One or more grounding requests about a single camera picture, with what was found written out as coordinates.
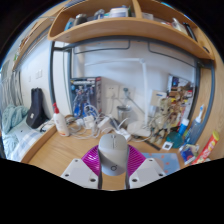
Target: desk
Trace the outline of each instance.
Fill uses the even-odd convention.
[[[58,134],[55,127],[53,128],[55,130],[54,134],[52,134],[27,163],[56,176],[61,176],[74,158],[82,158],[93,146],[98,145],[102,136],[100,135],[96,139],[80,140],[72,136],[62,137]],[[145,142],[130,141],[128,144],[134,146],[142,153],[176,153],[180,169],[186,167],[178,149],[170,149],[169,151],[161,149],[157,151]],[[125,173],[115,177],[103,174],[103,190],[123,190],[124,183]]]

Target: wooden shelf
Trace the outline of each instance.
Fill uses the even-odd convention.
[[[84,13],[87,15],[87,17],[90,17],[101,8],[107,12],[111,8],[121,5],[131,6],[132,12],[135,13],[136,17],[105,18],[101,20],[93,20],[64,31],[66,23],[71,17],[75,18],[76,15],[80,13]],[[75,43],[95,37],[113,35],[141,36],[173,44],[201,59],[214,60],[212,52],[208,53],[203,48],[203,46],[200,45],[200,42],[196,42],[190,36],[174,29],[173,27],[161,24],[157,21],[142,18],[142,12],[153,13],[159,18],[171,20],[170,22],[172,22],[172,18],[174,17],[177,18],[180,22],[187,22],[194,29],[199,29],[183,14],[155,1],[87,0],[64,9],[61,13],[59,13],[50,28],[48,39],[51,41]]]

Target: black backpack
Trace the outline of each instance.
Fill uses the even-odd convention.
[[[31,89],[31,107],[27,114],[26,123],[33,129],[38,128],[46,121],[46,119],[48,119],[44,113],[42,102],[42,89]]]

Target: blue object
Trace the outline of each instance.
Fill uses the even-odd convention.
[[[188,147],[180,152],[182,158],[184,159],[184,164],[187,165],[191,161],[195,159],[195,156],[193,152],[191,151],[191,148]]]
[[[181,136],[183,136],[184,132],[186,131],[188,124],[189,124],[189,120],[184,118],[183,121],[181,122],[179,131],[178,131],[178,133]]]
[[[154,158],[166,175],[180,170],[180,164],[176,153],[142,153],[146,158]]]
[[[173,143],[172,147],[175,149],[179,148],[184,143],[182,136],[175,131],[172,131],[167,135],[166,141],[172,142]]]
[[[67,22],[66,26],[65,26],[65,30],[70,29],[73,26],[74,20],[71,20]]]
[[[184,140],[186,144],[194,144],[195,141],[197,140],[197,136],[201,129],[201,116],[202,116],[203,109],[204,109],[204,105],[200,107],[200,113],[198,117],[196,117],[193,120],[192,125],[187,132],[187,135]]]

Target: box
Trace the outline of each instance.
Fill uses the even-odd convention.
[[[153,14],[149,14],[149,13],[142,12],[142,17],[144,19],[154,20]]]
[[[94,106],[101,113],[101,77],[72,78],[70,91],[72,112],[76,119],[87,115],[96,116],[96,112],[91,107],[87,107],[86,112],[84,111],[87,105]]]

